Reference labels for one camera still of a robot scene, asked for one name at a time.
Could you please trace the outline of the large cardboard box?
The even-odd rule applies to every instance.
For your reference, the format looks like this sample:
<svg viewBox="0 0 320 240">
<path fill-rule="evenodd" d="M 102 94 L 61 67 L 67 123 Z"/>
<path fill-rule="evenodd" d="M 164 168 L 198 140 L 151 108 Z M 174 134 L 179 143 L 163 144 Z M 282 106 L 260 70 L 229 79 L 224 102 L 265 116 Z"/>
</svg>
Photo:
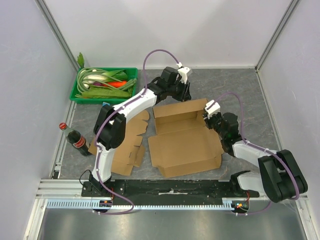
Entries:
<svg viewBox="0 0 320 240">
<path fill-rule="evenodd" d="M 165 178 L 218 169 L 222 163 L 219 135 L 203 120 L 207 99 L 153 107 L 154 136 L 148 138 L 153 167 Z"/>
</svg>

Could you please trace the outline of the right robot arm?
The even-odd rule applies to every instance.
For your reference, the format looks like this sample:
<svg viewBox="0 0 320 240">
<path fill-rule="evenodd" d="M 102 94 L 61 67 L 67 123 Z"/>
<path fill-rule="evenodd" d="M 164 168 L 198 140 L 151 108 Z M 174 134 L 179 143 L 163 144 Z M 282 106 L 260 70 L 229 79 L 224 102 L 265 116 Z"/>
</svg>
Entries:
<svg viewBox="0 0 320 240">
<path fill-rule="evenodd" d="M 251 190 L 279 203 L 308 191 L 307 181 L 289 150 L 269 150 L 243 140 L 238 117 L 233 113 L 203 113 L 202 116 L 206 126 L 218 134 L 225 153 L 259 168 L 259 173 L 245 170 L 231 176 L 229 191 L 233 196 L 240 197 Z"/>
</svg>

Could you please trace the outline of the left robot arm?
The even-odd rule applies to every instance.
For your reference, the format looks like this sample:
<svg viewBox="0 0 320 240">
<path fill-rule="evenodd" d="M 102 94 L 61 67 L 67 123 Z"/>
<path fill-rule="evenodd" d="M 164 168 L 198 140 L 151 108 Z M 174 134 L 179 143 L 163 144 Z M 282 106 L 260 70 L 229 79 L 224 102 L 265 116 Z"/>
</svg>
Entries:
<svg viewBox="0 0 320 240">
<path fill-rule="evenodd" d="M 94 146 L 96 147 L 95 166 L 89 176 L 92 191 L 99 197 L 110 191 L 108 181 L 116 148 L 125 139 L 127 123 L 140 112 L 153 107 L 168 96 L 185 102 L 191 99 L 188 76 L 192 70 L 179 66 L 177 69 L 166 67 L 161 76 L 156 77 L 137 95 L 123 103 L 104 105 L 94 126 Z"/>
</svg>

